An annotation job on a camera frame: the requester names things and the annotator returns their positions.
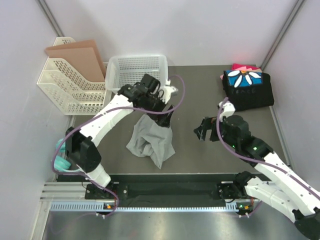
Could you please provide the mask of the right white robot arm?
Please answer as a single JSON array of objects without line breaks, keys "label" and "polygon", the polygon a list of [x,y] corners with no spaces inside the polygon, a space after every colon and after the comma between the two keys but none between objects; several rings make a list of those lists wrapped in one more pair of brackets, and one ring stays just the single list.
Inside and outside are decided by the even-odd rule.
[{"label": "right white robot arm", "polygon": [[307,184],[265,141],[253,136],[239,115],[203,118],[194,133],[201,141],[220,141],[236,157],[250,164],[271,182],[248,172],[236,175],[233,192],[239,198],[258,199],[286,216],[307,239],[320,238],[320,192]]}]

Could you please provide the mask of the grey t shirt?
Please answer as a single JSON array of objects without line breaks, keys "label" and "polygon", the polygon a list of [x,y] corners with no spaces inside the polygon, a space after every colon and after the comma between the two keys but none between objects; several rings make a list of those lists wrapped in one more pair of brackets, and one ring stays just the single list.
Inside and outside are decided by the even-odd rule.
[{"label": "grey t shirt", "polygon": [[144,114],[134,125],[126,148],[137,157],[150,157],[155,166],[161,169],[163,162],[176,153],[172,140],[173,131],[170,127],[159,126]]}]

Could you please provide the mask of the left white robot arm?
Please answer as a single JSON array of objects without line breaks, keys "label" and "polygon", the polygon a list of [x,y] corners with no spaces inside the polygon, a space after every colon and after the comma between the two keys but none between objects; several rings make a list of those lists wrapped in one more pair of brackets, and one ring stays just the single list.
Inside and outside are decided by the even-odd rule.
[{"label": "left white robot arm", "polygon": [[168,81],[160,81],[149,74],[133,85],[122,86],[112,100],[90,122],[79,128],[69,128],[65,137],[65,154],[85,177],[97,184],[96,192],[109,198],[114,191],[111,177],[101,164],[98,146],[107,133],[136,109],[147,111],[147,116],[158,122],[170,114],[162,114],[171,96],[178,92]]}]

